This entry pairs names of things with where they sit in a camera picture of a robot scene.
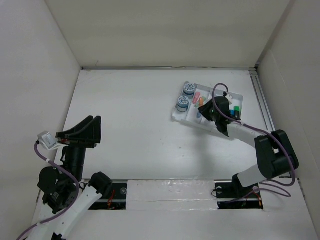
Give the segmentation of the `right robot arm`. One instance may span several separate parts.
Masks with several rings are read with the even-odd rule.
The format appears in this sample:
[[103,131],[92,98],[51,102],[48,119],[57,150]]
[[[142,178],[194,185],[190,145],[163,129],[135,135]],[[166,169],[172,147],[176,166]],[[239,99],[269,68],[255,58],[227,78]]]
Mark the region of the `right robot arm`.
[[229,101],[224,96],[212,98],[198,111],[206,120],[214,122],[221,134],[255,149],[256,165],[235,174],[230,186],[222,190],[233,202],[259,191],[259,183],[274,182],[286,173],[295,174],[299,160],[285,131],[268,132],[243,123],[231,115]]

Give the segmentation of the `blue eraser case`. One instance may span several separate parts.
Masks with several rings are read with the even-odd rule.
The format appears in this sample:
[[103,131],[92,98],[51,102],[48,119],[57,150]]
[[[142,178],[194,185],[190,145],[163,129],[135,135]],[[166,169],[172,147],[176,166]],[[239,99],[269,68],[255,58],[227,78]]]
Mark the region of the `blue eraser case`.
[[200,112],[198,112],[196,117],[199,119],[202,117],[202,114]]

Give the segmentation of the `green eraser case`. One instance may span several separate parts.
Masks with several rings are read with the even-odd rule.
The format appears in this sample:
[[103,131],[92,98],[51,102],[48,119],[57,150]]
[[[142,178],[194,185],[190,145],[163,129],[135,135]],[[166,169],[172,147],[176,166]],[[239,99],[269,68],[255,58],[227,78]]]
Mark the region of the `green eraser case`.
[[200,103],[201,105],[204,105],[205,102],[206,102],[206,100],[207,100],[207,98],[206,98],[205,96],[202,96],[202,97],[199,99],[199,103]]

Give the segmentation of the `green cap black highlighter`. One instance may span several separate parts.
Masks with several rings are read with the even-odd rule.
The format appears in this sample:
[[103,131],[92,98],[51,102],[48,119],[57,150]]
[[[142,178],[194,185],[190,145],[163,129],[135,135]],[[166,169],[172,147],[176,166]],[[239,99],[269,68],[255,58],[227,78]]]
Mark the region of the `green cap black highlighter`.
[[234,116],[239,119],[240,118],[240,107],[239,106],[235,106],[234,107]]

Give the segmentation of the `blue patterned tape roll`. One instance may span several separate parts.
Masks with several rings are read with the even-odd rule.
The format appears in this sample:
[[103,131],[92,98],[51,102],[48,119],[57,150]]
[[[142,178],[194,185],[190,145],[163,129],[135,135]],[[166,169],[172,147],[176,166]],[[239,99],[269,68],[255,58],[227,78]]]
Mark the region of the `blue patterned tape roll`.
[[195,91],[196,87],[193,83],[188,82],[183,86],[183,94],[185,96],[193,96]]

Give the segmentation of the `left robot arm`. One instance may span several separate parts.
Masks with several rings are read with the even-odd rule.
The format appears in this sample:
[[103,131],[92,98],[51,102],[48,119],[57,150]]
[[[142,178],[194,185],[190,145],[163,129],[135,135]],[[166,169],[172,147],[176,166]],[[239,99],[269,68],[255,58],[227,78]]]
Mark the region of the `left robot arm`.
[[52,136],[37,136],[34,151],[49,165],[38,178],[43,193],[44,219],[26,230],[29,240],[66,240],[78,221],[99,199],[114,195],[113,181],[94,173],[83,187],[81,181],[87,149],[101,143],[102,118],[89,115],[75,127]]

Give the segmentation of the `blue cap black highlighter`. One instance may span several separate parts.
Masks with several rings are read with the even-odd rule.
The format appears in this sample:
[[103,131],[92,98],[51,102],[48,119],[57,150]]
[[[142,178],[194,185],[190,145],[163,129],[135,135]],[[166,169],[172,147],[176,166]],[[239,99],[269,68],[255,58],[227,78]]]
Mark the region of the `blue cap black highlighter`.
[[235,111],[233,109],[230,110],[230,116],[233,118],[235,116]]

